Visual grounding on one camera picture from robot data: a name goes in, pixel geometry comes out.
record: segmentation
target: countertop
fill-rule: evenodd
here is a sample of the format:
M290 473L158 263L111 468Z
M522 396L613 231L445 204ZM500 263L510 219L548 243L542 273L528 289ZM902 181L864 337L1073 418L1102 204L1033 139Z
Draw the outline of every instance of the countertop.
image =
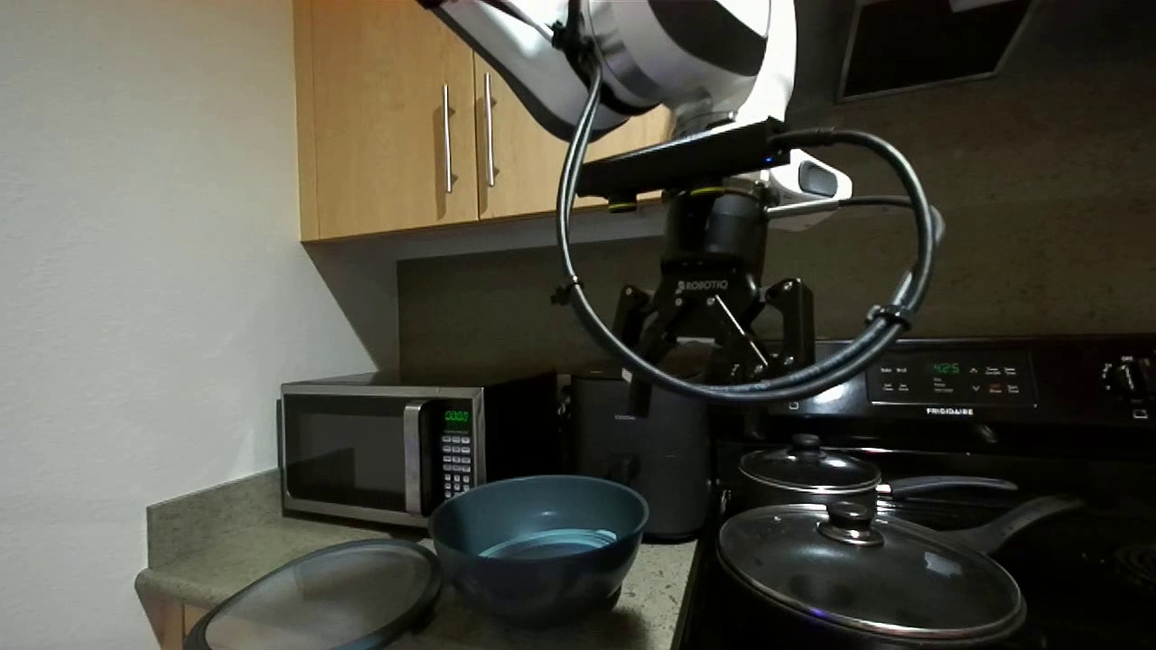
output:
M188 500L148 504L148 567L137 573L137 597L158 625L154 609L218 606L249 583L273 567L358 538L391 538L391 531L321 524L282 515L273 473L261 473L237 485L200 491ZM632 571L622 583L613 609L584 618L578 625L555 625L542 633L507 628L468 609L453 588L439 594L424 628L409 633L392 645L401 650L507 650L507 645L625 645L625 650L669 650L674 643L674 621L683 588L689 579L695 541L683 547L639 547Z

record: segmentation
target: stovetop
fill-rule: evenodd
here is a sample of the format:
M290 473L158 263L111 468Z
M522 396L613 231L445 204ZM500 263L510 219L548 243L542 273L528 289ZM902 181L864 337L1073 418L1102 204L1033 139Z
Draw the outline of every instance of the stovetop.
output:
M925 491L896 515L950 531L993 520L1033 495L1084 504L1019 531L993 553L1025 594L1025 625L990 645L1156 650L1156 337L907 340L864 377L795 405L724 413L718 495L738 458L821 432L885 476L981 473L1019 491ZM683 598L683 650L868 645L743 594L714 557L714 500Z

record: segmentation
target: pot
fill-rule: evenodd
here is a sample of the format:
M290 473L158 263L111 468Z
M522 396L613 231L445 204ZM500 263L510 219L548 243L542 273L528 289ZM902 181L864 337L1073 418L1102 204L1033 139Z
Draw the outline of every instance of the pot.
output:
M1025 621L1019 583L990 553L1076 504L1044 495L967 531L875 515L860 500L758 504L724 520L718 562L795 628L875 645L981 645Z
M887 500L915 491L946 491L946 488L978 488L978 491L1014 491L1010 479L1002 476L902 476L880 479L880 473L856 458L839 456L821 443L815 432L798 432L786 449L758 449L738 464L739 495L733 495L738 508L768 504L768 502L832 502L832 500L864 500L879 502L879 508L891 508Z
M647 500L625 485L544 473L439 502L431 538L468 606L542 628L613 606L647 515Z

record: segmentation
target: cable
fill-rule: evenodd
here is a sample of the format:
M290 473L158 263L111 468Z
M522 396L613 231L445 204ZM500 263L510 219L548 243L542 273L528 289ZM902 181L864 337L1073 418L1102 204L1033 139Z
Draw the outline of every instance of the cable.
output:
M578 266L575 266L575 252L569 252L569 214L575 214L575 193L578 193L578 178L583 178L583 160L588 148L588 133L597 122L597 110L601 110L601 88L604 75L601 70L588 81L588 96L583 104L583 118L575 125L575 139L566 145L566 160L561 171L561 189L555 189L555 255L561 255L561 291L575 311L578 323L584 325L584 331L610 352L632 377L644 377L659 387L669 387L674 393L696 396L696 401L724 401L724 405L758 405L758 401L795 401L795 396L808 396L821 393L833 383L851 381L856 373L864 373L909 323L907 314L917 311L929 278L932 278L932 260L934 260L934 211L915 172L915 166L902 160L902 151L887 140L880 140L879 133L864 133L864 131L792 131L792 133L777 133L777 145L784 148L803 148L803 145L860 145L875 154L880 154L891 172L899 178L902 193L909 194L907 207L915 211L915 229L917 229L917 260L915 266L899 278L896 295L887 307L869 307L868 311L868 325L864 331L833 352L832 358L821 358L805 367L774 377L774 381L758 381L758 383L689 383L683 377L660 373L659 364L651 364L647 358L639 358L637 352L627 352L592 311Z

